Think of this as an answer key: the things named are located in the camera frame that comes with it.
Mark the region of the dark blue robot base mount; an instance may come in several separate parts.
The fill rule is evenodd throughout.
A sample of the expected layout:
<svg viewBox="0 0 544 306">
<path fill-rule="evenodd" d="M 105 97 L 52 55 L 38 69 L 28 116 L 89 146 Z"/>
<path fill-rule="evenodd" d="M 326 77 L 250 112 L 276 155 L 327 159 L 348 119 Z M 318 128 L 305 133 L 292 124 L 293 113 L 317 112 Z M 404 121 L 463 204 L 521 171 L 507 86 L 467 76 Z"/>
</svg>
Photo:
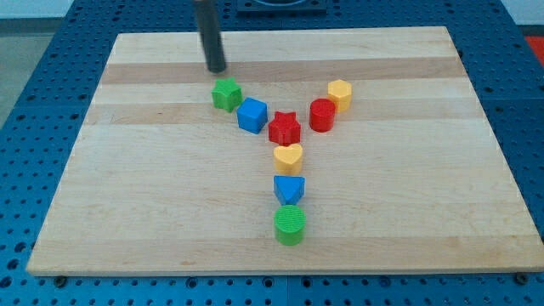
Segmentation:
<svg viewBox="0 0 544 306">
<path fill-rule="evenodd" d="M 241 13 L 323 13 L 327 9 L 327 0 L 235 0 L 234 4 Z"/>
</svg>

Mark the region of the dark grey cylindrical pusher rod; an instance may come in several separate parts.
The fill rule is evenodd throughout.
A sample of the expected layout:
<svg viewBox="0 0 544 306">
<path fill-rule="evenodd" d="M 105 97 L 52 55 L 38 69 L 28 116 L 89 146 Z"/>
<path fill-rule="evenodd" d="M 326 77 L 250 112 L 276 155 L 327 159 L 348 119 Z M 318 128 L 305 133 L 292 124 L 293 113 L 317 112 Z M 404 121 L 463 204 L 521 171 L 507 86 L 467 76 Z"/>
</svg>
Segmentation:
<svg viewBox="0 0 544 306">
<path fill-rule="evenodd" d="M 211 73 L 222 73 L 226 70 L 226 61 L 215 2 L 195 0 L 194 9 L 207 69 Z"/>
</svg>

